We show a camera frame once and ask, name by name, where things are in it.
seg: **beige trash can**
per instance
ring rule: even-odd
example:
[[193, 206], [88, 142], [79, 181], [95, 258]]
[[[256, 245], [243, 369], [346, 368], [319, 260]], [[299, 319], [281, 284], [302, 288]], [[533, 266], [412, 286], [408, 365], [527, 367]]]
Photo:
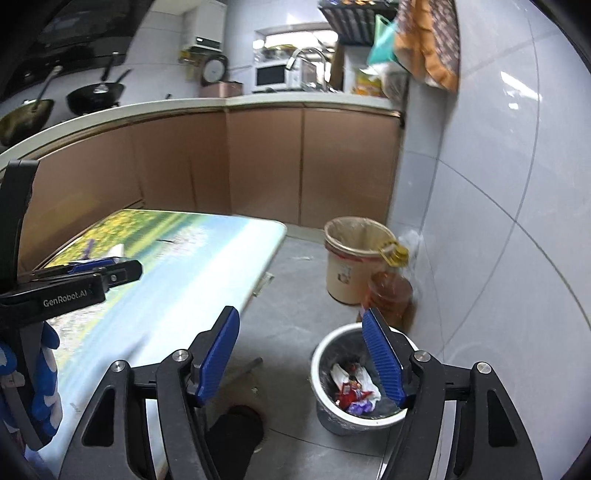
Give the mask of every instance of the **beige trash can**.
[[372, 273], [385, 262], [379, 252], [394, 247], [396, 237], [381, 223], [361, 217], [341, 217], [324, 226], [324, 246], [329, 251], [326, 289], [339, 302], [361, 303]]

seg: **trash can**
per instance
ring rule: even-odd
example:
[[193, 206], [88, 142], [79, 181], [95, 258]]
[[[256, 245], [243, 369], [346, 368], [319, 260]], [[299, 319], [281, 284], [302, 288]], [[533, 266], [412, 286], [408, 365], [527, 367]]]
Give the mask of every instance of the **trash can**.
[[[415, 344], [411, 340], [409, 342], [417, 350]], [[360, 417], [341, 410], [335, 404], [337, 386], [330, 376], [330, 370], [335, 363], [342, 365], [355, 362], [365, 367], [382, 394], [375, 410]], [[345, 436], [368, 430], [387, 429], [406, 416], [406, 410], [400, 410], [394, 401], [386, 396], [363, 339], [360, 323], [342, 326], [324, 337], [312, 355], [310, 382], [316, 396], [318, 420], [325, 429], [336, 435]]]
[[329, 252], [326, 289], [341, 303], [363, 300], [372, 273], [385, 265], [379, 252], [394, 247], [396, 237], [381, 223], [369, 218], [341, 217], [324, 226], [324, 246]]

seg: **label on trash can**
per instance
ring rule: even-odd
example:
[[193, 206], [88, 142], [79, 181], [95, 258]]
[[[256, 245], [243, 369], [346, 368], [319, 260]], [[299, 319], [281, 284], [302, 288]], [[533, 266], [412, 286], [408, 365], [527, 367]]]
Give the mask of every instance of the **label on trash can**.
[[337, 278], [341, 283], [349, 284], [351, 281], [351, 267], [348, 265], [341, 264]]

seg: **person's leg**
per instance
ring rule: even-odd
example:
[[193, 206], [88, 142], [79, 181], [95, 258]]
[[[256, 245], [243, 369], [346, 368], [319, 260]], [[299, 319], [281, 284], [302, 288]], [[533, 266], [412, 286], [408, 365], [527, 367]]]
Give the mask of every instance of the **person's leg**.
[[263, 435], [261, 417], [250, 407], [232, 407], [219, 417], [205, 441], [221, 480], [244, 479]]

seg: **gloved hand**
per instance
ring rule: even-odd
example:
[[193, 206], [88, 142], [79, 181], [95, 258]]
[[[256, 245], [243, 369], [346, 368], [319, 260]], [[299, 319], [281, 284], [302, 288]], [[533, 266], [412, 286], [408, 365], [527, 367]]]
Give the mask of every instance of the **gloved hand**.
[[[43, 324], [41, 334], [41, 350], [37, 358], [37, 371], [35, 374], [35, 396], [31, 407], [33, 418], [42, 422], [43, 430], [49, 436], [54, 436], [60, 426], [62, 418], [61, 399], [57, 392], [57, 365], [52, 350], [60, 346], [60, 338], [56, 331], [47, 323]], [[4, 375], [11, 375], [13, 378], [20, 375], [15, 372], [17, 358], [12, 349], [0, 341], [0, 382], [4, 383]], [[18, 427], [0, 391], [0, 419], [2, 419], [10, 433], [18, 431]]]

